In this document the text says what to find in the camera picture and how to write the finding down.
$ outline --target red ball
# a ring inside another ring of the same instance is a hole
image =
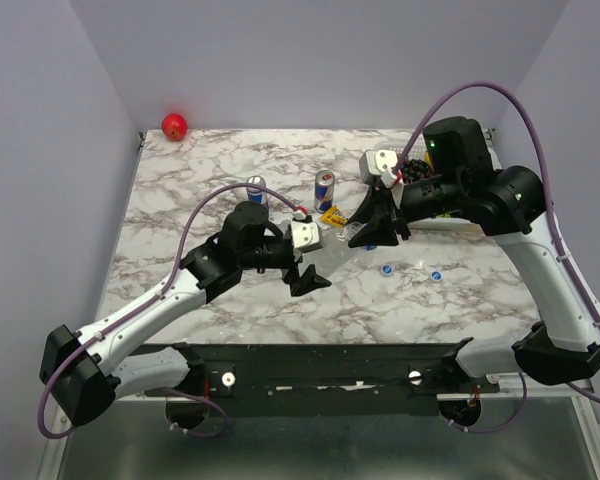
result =
[[[187,136],[187,121],[182,115],[170,113],[162,120],[162,132],[169,140],[179,142]]]

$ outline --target red bull can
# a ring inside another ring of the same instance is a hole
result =
[[[320,170],[316,174],[314,207],[324,213],[333,205],[333,190],[336,177],[331,170]]]
[[[249,177],[247,183],[253,183],[254,185],[258,185],[260,187],[266,187],[267,182],[264,181],[264,178],[254,175],[253,177]],[[259,203],[267,210],[269,210],[269,198],[267,197],[267,192],[263,192],[257,188],[247,187],[247,198],[250,202]]]

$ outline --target gray wall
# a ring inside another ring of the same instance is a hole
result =
[[[569,3],[518,94],[547,155],[562,231],[600,299],[600,0]],[[536,168],[513,109],[498,130],[502,164]]]
[[[0,480],[37,474],[44,340],[93,320],[136,148],[69,3],[0,2]]]
[[[131,118],[159,127],[414,126],[446,90],[516,88],[566,0],[71,0]],[[448,111],[495,126],[505,104]]]

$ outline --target marble countertop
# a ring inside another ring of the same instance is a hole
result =
[[[405,130],[203,130],[172,143],[159,131],[146,142],[100,316],[155,285],[171,269],[183,225],[210,191],[251,175],[298,204],[313,207],[313,179],[336,173],[335,202],[351,214],[365,193],[358,159],[378,142],[406,142]],[[192,248],[217,232],[238,197],[226,193],[193,224]],[[288,209],[270,200],[272,219]],[[374,264],[348,264],[333,286],[292,298],[279,271],[246,272],[212,304],[181,317],[151,342],[387,343],[455,342],[527,329],[535,304],[516,269],[488,238],[417,230],[399,247],[379,248]],[[391,263],[395,273],[380,274]],[[442,281],[430,278],[439,270]]]

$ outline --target blue can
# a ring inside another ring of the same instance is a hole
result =
[[[258,185],[260,187],[266,187],[267,182],[264,181],[264,178],[254,175],[253,177],[249,177],[247,183],[253,183],[254,185]],[[264,206],[267,210],[269,210],[269,198],[267,197],[267,192],[263,192],[258,188],[247,187],[247,198],[250,202],[259,203]]]
[[[331,170],[320,170],[316,174],[315,200],[316,211],[324,213],[333,206],[333,190],[336,177]]]

